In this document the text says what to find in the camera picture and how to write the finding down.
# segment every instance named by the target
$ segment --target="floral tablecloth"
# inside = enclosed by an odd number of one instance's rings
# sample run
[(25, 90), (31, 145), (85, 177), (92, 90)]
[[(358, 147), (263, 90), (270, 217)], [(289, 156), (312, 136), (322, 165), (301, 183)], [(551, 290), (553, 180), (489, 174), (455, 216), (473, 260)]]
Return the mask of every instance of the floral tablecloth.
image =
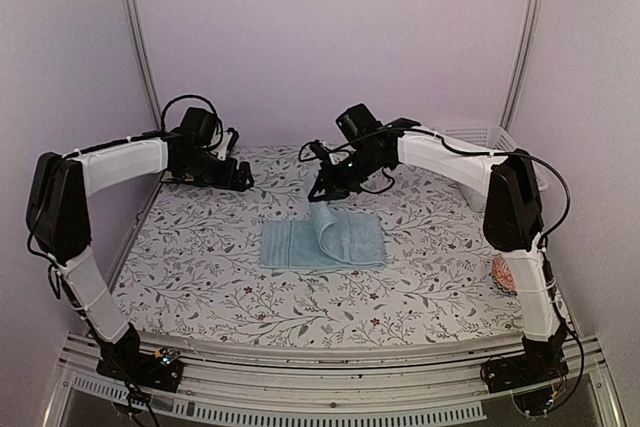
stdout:
[[(517, 299), (493, 283), (496, 252), (457, 186), (399, 166), (396, 186), (332, 207), (374, 212), (386, 234), (382, 270), (266, 270), (265, 219), (304, 218), (314, 163), (297, 148), (238, 149), (256, 186), (244, 193), (167, 184), (117, 282), (136, 328), (215, 342), (295, 347), (439, 343), (521, 329)], [(371, 179), (370, 189), (384, 186)]]

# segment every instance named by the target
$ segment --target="cloth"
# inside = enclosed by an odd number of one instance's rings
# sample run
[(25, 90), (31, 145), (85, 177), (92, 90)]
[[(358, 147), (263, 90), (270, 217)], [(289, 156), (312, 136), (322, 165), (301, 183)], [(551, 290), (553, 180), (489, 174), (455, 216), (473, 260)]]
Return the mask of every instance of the cloth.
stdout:
[(309, 204), (310, 220), (267, 221), (262, 227), (260, 264), (268, 269), (380, 269), (384, 235), (373, 214)]

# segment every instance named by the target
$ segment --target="blue towel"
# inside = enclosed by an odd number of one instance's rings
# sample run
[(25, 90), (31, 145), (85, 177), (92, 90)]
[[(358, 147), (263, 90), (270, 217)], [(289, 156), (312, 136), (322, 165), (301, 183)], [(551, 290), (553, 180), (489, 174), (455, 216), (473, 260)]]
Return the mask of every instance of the blue towel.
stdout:
[(373, 214), (310, 204), (311, 220), (266, 221), (260, 264), (267, 269), (380, 269), (384, 235)]

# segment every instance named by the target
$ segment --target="white wall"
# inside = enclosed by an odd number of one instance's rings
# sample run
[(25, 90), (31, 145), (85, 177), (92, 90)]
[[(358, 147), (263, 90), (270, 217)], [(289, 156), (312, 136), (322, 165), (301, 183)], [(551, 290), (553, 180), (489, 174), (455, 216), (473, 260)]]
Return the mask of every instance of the white wall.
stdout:
[[(551, 259), (640, 425), (640, 0), (543, 0), (513, 134), (569, 181)], [(552, 222), (560, 188), (544, 200)]]
[[(496, 125), (526, 0), (139, 0), (162, 101), (209, 97), (244, 144), (383, 121)], [(178, 120), (179, 109), (176, 109)]]
[[(34, 427), (75, 314), (56, 302), (46, 262), (25, 249), (33, 170), (66, 152), (153, 127), (121, 0), (0, 0), (0, 425)], [(107, 272), (148, 180), (92, 199)]]

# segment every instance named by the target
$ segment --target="orange round object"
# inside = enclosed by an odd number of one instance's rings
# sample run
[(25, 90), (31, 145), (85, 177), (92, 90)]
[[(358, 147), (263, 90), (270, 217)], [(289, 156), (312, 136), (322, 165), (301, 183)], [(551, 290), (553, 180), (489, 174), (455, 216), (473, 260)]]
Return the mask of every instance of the orange round object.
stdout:
[(513, 275), (511, 275), (509, 266), (502, 255), (498, 254), (496, 258), (493, 259), (491, 273), (493, 274), (493, 279), (496, 281), (498, 286), (505, 292), (511, 294), (516, 293), (516, 284), (513, 281)]

